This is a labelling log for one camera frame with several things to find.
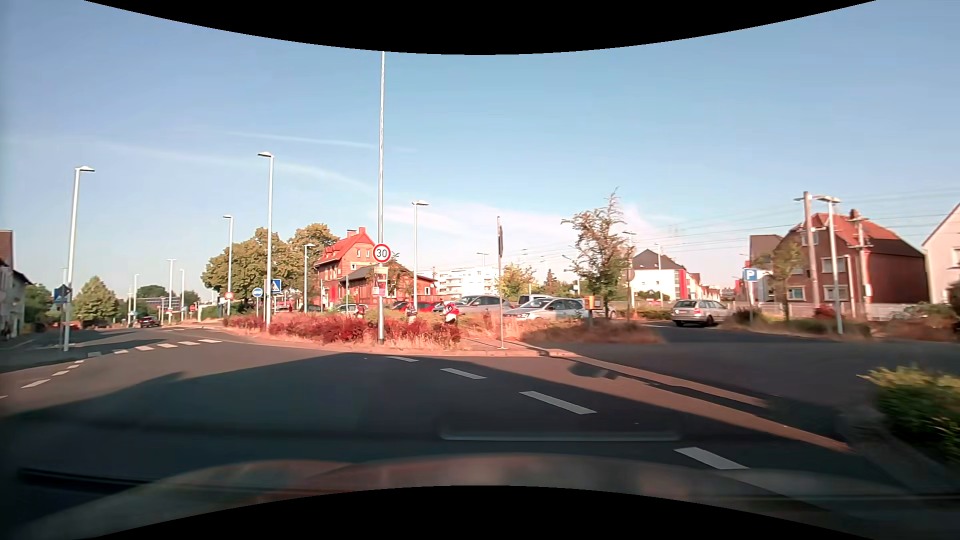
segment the street lamp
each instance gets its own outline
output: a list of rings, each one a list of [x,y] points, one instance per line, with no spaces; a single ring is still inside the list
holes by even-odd
[[[227,214],[224,218],[230,220],[229,247],[227,248],[227,292],[233,292],[233,216]],[[230,302],[227,300],[227,319],[230,317]]]
[[[307,299],[307,295],[306,295],[306,287],[307,287],[307,284],[306,284],[306,249],[307,249],[307,248],[315,248],[315,247],[317,247],[316,244],[304,244],[304,246],[303,246],[303,312],[304,312],[304,313],[306,313],[306,299]]]
[[[270,192],[267,195],[267,290],[263,291],[263,295],[267,301],[266,303],[266,316],[267,316],[267,326],[270,326],[270,315],[273,307],[273,296],[272,292],[274,291],[274,280],[273,280],[273,263],[274,263],[274,155],[270,152],[260,152],[257,154],[261,158],[270,158]]]
[[[170,316],[167,317],[168,324],[173,324],[174,322],[174,262],[176,261],[175,258],[167,259],[167,262],[170,263],[170,281],[167,283],[167,309],[170,310]]]
[[[843,333],[843,317],[840,313],[840,276],[837,274],[836,229],[833,225],[833,206],[839,203],[840,199],[830,197],[829,195],[815,195],[813,198],[827,203],[827,229],[830,235],[830,269],[833,271],[833,310],[836,311],[837,333]]]
[[[73,169],[73,212],[70,215],[70,254],[66,261],[66,286],[69,289],[66,295],[66,306],[63,318],[66,329],[63,331],[63,351],[70,347],[70,318],[73,315],[73,252],[77,244],[77,198],[80,196],[80,173],[92,173],[93,168],[82,166]]]
[[[410,203],[410,204],[414,206],[414,309],[420,310],[420,308],[417,305],[417,268],[419,263],[417,259],[417,256],[418,256],[418,253],[417,253],[418,212],[417,210],[420,207],[428,207],[430,206],[430,204],[423,200],[414,201],[413,203]]]

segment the road sign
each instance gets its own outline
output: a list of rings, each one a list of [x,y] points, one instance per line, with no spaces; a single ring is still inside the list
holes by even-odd
[[[394,252],[390,251],[390,247],[387,244],[377,244],[373,246],[373,260],[383,264],[390,261],[390,257]]]

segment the white apartment building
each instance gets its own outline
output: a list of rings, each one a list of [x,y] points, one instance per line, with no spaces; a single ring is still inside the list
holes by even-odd
[[[496,268],[471,266],[437,271],[437,294],[455,298],[470,294],[494,294],[496,292]]]

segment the red roof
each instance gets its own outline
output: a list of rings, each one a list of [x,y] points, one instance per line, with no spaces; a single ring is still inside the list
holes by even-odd
[[[356,244],[357,242],[376,245],[376,242],[374,242],[367,235],[367,228],[361,227],[356,234],[347,236],[346,238],[341,238],[340,241],[337,242],[336,244],[333,244],[330,247],[324,248],[324,257],[318,260],[316,263],[314,263],[313,265],[314,269],[316,269],[319,266],[329,264],[330,262],[340,260],[347,253],[347,250],[352,248],[353,245]]]
[[[848,216],[843,214],[833,214],[833,228],[837,233],[837,237],[841,240],[852,246],[859,245],[860,242],[856,235],[856,224],[847,221],[847,217]],[[825,212],[817,212],[810,216],[810,221],[813,223],[814,228],[826,227],[828,220],[829,215]],[[870,253],[899,255],[903,257],[924,256],[917,248],[906,243],[906,241],[897,236],[896,233],[885,227],[880,227],[869,219],[863,220],[863,235],[867,244],[873,244],[873,247],[870,248]]]

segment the white dashed line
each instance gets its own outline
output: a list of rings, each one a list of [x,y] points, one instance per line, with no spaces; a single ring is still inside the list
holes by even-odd
[[[749,467],[744,467],[735,461],[730,461],[722,455],[714,454],[713,452],[707,452],[702,448],[697,448],[695,446],[690,448],[678,448],[674,449],[675,452],[679,452],[687,457],[692,457],[701,463],[706,463],[714,469],[749,469]]]
[[[460,371],[459,369],[453,369],[452,367],[445,367],[440,371],[446,371],[447,373],[452,373],[453,375],[459,375],[460,377],[466,377],[467,379],[486,379],[486,377],[480,375],[474,375],[466,371]]]
[[[565,408],[570,412],[576,412],[577,414],[590,414],[591,412],[596,412],[591,408],[586,408],[585,406],[572,404],[571,402],[565,402],[564,400],[559,400],[557,398],[554,398],[553,396],[547,396],[546,394],[541,394],[540,392],[534,392],[531,390],[529,392],[520,392],[520,393],[523,394],[524,396],[533,398],[535,400],[540,400],[546,404],[558,406],[559,408]]]

